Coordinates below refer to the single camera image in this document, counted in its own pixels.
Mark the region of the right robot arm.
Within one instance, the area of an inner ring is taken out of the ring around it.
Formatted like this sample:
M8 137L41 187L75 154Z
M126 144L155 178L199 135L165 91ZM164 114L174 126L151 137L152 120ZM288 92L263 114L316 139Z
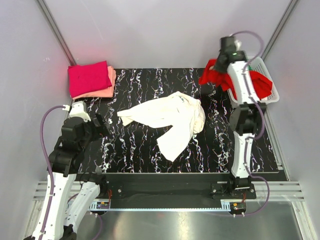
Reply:
M227 74L234 87L237 107L229 118L234 134L234 157L229 179L221 187L224 197L253 200L256 196L250 170L254 139L265 132L264 112L266 104L260 102L250 76L245 53L238 49L234 36L220 39L219 55L214 70Z

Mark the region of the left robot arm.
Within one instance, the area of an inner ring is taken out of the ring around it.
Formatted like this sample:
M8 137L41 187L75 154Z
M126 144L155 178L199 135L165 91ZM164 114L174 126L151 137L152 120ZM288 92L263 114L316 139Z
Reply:
M92 142L106 137L109 126L100 114L98 124L91 120L84 101L50 108L42 117L43 127L50 112L62 109L69 117L64 120L61 135L51 153L47 153L44 130L40 129L40 144L47 163L47 188L37 225L28 240L75 240L83 217L96 198L110 196L106 177L96 169L83 179L80 192L68 204L79 167Z

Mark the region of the red t-shirt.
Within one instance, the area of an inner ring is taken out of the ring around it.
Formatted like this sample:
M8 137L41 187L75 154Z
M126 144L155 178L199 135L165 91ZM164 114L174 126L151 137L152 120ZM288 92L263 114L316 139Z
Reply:
M215 84L217 87L221 87L222 90L225 92L227 90L231 90L232 95L234 97L235 100L237 100L237 95L234 89L234 85L232 83L232 80L230 78L230 76L227 73L220 73L214 70L214 65L215 65L216 59L210 59L204 69L204 72L202 74L202 76L199 78L198 83L200 85L204 85L207 83L213 83ZM253 71L249 71L252 83L253 83L253 87L254 87L254 82L258 77L256 76L256 74ZM262 94L260 94L260 96L258 96L260 99L264 98L264 96L262 96Z

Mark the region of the white printed t-shirt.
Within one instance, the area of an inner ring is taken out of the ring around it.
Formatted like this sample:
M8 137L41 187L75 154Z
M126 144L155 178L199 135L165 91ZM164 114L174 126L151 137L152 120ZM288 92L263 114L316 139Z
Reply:
M171 162L185 150L193 135L203 130L206 120L201 101L179 91L118 111L117 116L124 126L132 122L154 129L170 126L156 141L160 153Z

